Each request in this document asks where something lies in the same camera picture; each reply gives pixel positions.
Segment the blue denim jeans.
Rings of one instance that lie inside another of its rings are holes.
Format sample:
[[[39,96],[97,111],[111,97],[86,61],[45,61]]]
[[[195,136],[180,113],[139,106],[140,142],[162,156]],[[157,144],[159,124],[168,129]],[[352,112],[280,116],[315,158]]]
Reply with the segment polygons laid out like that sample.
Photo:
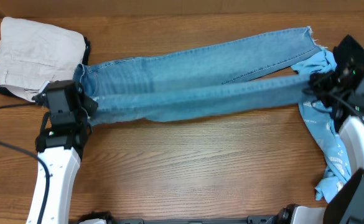
[[[168,122],[296,104],[307,75],[269,78],[321,51],[309,27],[98,65],[73,78],[98,103],[91,124],[148,119]]]

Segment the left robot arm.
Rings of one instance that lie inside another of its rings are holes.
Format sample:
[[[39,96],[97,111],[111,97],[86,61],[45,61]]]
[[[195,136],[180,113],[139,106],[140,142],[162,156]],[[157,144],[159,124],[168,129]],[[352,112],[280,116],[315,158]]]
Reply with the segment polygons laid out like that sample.
[[[91,134],[97,104],[76,90],[47,90],[33,97],[49,109],[35,141],[38,173],[27,223],[68,223],[73,184]]]

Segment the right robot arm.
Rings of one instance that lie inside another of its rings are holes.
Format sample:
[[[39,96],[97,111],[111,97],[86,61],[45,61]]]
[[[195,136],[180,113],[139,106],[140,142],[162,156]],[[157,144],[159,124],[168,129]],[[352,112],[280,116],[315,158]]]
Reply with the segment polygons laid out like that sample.
[[[290,204],[268,223],[364,223],[364,68],[313,74],[304,93],[332,107],[352,176],[325,208]]]

